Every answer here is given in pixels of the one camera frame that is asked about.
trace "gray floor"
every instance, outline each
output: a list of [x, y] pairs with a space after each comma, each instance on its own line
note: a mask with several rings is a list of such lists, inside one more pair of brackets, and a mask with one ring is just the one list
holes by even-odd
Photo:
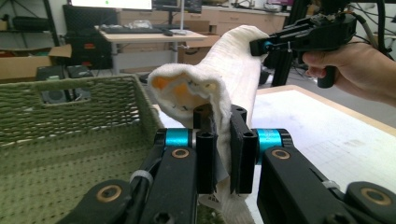
[[[112, 75], [109, 70], [102, 70], [94, 72], [99, 76]], [[384, 105], [378, 102], [367, 101], [359, 97], [350, 95], [344, 91], [338, 90], [336, 87], [329, 89], [321, 89], [317, 86], [316, 81], [313, 78], [304, 75], [302, 69], [290, 69], [289, 78], [287, 84], [296, 85], [306, 90], [312, 91], [318, 95], [321, 95], [327, 99], [330, 99], [340, 105], [346, 106], [352, 110], [355, 110], [363, 115], [376, 119], [382, 123], [387, 124], [393, 128], [396, 128], [396, 108], [390, 105]], [[271, 77], [269, 77], [266, 84], [261, 85], [259, 88], [270, 88]], [[148, 93], [151, 101], [155, 103], [155, 99]]]

